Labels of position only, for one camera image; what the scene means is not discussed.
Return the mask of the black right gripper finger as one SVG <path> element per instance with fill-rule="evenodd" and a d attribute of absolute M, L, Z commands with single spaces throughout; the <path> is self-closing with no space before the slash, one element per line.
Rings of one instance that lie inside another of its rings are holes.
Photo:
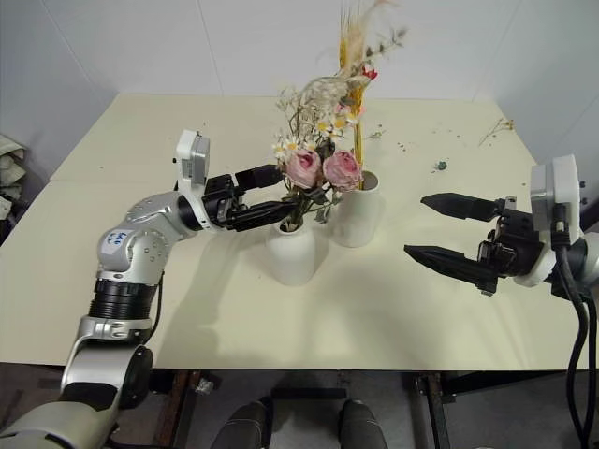
<path fill-rule="evenodd" d="M 470 283 L 488 296 L 496 293 L 498 271 L 463 253 L 438 246 L 404 245 L 403 250 L 420 265 L 441 275 Z"/>
<path fill-rule="evenodd" d="M 502 199 L 487 200 L 455 193 L 423 196 L 420 203 L 445 216 L 481 222 L 490 222 L 504 210 Z"/>

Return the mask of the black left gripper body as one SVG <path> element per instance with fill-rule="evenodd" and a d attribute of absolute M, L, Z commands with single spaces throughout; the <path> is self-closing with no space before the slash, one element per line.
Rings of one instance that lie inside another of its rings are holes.
<path fill-rule="evenodd" d="M 244 194 L 229 174 L 208 179 L 202 202 L 211 223 L 220 229 L 247 230 L 249 225 L 240 218 L 247 209 L 242 202 Z"/>

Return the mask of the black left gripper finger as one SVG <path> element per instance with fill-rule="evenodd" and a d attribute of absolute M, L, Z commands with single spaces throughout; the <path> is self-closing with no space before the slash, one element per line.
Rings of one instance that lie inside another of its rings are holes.
<path fill-rule="evenodd" d="M 279 183 L 283 177 L 280 168 L 273 164 L 249 168 L 235 174 L 238 188 L 243 191 L 271 187 Z"/>
<path fill-rule="evenodd" d="M 297 207 L 294 200 L 266 201 L 247 207 L 241 205 L 228 215 L 228 229 L 237 232 L 278 223 Z"/>

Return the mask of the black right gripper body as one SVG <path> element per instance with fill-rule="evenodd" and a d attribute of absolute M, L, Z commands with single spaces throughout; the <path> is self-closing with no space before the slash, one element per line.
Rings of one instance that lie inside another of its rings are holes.
<path fill-rule="evenodd" d="M 498 201 L 497 222 L 478 246 L 477 261 L 493 268 L 500 277 L 528 274 L 544 244 L 534 229 L 533 215 L 516 208 L 516 198 Z"/>

